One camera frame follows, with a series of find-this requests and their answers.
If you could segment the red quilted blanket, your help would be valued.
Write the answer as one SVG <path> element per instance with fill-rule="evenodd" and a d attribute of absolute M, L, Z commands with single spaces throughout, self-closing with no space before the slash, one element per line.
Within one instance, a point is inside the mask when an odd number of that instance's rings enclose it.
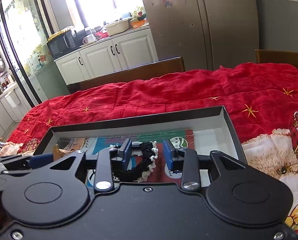
<path fill-rule="evenodd" d="M 248 164 L 290 187 L 286 223 L 298 232 L 298 70 L 289 64 L 190 70 L 59 96 L 24 116 L 0 156 L 32 155 L 53 126 L 212 106 L 228 111 Z"/>

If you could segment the white plastic basin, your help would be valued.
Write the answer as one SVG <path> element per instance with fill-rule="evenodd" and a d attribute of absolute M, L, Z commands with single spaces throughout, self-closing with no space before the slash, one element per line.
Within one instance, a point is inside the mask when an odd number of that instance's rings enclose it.
<path fill-rule="evenodd" d="M 124 18 L 119 21 L 115 21 L 110 24 L 105 25 L 105 29 L 109 36 L 114 36 L 116 34 L 123 33 L 124 31 L 130 28 L 129 26 L 129 18 Z"/>

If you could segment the tan paper pyramid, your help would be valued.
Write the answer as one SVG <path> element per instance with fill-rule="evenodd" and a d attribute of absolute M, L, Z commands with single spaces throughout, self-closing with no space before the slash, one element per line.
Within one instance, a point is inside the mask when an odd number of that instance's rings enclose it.
<path fill-rule="evenodd" d="M 57 144 L 52 148 L 52 155 L 53 155 L 54 161 L 61 159 L 62 157 L 68 155 L 69 153 L 70 151 L 68 150 L 60 149 Z"/>

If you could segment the black microwave oven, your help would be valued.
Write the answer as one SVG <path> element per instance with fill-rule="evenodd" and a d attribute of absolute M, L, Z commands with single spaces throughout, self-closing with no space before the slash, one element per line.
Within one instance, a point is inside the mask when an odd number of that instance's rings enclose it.
<path fill-rule="evenodd" d="M 69 29 L 47 42 L 48 49 L 54 60 L 76 49 L 76 31 Z"/>

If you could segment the black shallow box tray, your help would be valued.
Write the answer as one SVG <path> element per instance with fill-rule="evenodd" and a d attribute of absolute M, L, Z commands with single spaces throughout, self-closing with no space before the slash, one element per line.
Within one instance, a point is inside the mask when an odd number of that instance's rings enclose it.
<path fill-rule="evenodd" d="M 99 150 L 110 145 L 120 145 L 126 138 L 132 142 L 156 141 L 158 158 L 153 173 L 147 178 L 149 183 L 181 181 L 181 172 L 170 171 L 165 163 L 165 139 L 175 148 L 193 148 L 200 155 L 218 150 L 246 162 L 236 130 L 223 106 L 56 126 L 48 130 L 34 154 L 51 153 L 58 141 L 65 138 L 86 139 L 80 150 L 87 155 L 97 155 Z"/>

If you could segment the black crochet scrunchie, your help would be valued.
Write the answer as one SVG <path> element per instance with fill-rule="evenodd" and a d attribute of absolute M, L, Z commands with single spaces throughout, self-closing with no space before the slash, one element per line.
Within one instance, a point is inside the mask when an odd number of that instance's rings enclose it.
<path fill-rule="evenodd" d="M 156 146 L 156 141 L 143 142 L 136 144 L 129 142 L 129 144 L 123 148 L 122 146 L 119 150 L 124 150 L 124 155 L 127 156 L 126 167 L 128 167 L 128 162 L 132 156 L 132 151 L 141 151 L 142 161 L 140 161 L 135 167 L 130 170 L 113 170 L 113 175 L 121 182 L 137 182 L 141 183 L 147 180 L 149 175 L 153 172 L 155 165 L 155 159 L 158 158 L 158 148 Z"/>

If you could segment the steel double-door refrigerator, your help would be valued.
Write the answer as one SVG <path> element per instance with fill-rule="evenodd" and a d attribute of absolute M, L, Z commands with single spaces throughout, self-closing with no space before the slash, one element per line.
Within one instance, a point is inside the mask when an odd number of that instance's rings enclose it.
<path fill-rule="evenodd" d="M 187 70 L 255 62 L 256 0 L 143 0 L 160 60 L 181 57 Z"/>

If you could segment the wooden chair back right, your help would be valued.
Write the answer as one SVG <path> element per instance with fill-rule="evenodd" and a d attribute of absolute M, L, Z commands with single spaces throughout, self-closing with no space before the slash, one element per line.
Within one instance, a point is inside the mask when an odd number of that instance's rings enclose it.
<path fill-rule="evenodd" d="M 256 49 L 257 63 L 285 63 L 298 69 L 298 52 Z"/>

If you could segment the wooden chair back centre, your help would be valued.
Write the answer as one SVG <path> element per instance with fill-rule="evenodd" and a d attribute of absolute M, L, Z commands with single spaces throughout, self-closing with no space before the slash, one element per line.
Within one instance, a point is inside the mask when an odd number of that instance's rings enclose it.
<path fill-rule="evenodd" d="M 118 72 L 106 74 L 104 76 L 94 77 L 92 79 L 76 82 L 67 85 L 70 94 L 80 90 L 87 90 L 99 87 L 109 83 L 131 82 L 135 80 L 149 80 L 154 77 L 161 77 L 170 73 L 185 72 L 184 60 L 182 57 L 174 57 L 167 60 L 157 61 L 133 67 Z"/>

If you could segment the wooden chair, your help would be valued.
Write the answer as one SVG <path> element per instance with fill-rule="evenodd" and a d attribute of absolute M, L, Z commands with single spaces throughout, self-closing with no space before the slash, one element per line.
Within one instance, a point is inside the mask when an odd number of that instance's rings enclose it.
<path fill-rule="evenodd" d="M 298 52 L 256 49 L 257 63 L 285 63 L 298 69 Z"/>
<path fill-rule="evenodd" d="M 92 79 L 76 82 L 67 85 L 70 94 L 80 90 L 87 90 L 99 87 L 109 83 L 131 82 L 135 80 L 149 80 L 154 77 L 161 77 L 170 73 L 185 72 L 184 60 L 182 57 L 174 57 L 167 60 L 157 61 L 133 67 L 118 72 L 106 74 L 104 76 L 94 77 Z"/>

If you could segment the white mug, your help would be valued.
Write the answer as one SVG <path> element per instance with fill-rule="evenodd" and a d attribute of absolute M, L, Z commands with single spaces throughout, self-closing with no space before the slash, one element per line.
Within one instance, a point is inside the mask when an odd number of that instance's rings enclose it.
<path fill-rule="evenodd" d="M 88 44 L 88 43 L 94 42 L 95 40 L 96 40 L 95 36 L 93 34 L 90 34 L 84 37 L 82 42 L 83 44 Z"/>

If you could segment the white kitchen cabinet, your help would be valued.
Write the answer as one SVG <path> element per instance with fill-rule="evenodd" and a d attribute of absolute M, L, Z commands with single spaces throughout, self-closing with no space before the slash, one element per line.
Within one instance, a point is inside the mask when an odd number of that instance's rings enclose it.
<path fill-rule="evenodd" d="M 150 27 L 81 46 L 55 63 L 67 85 L 158 61 Z"/>

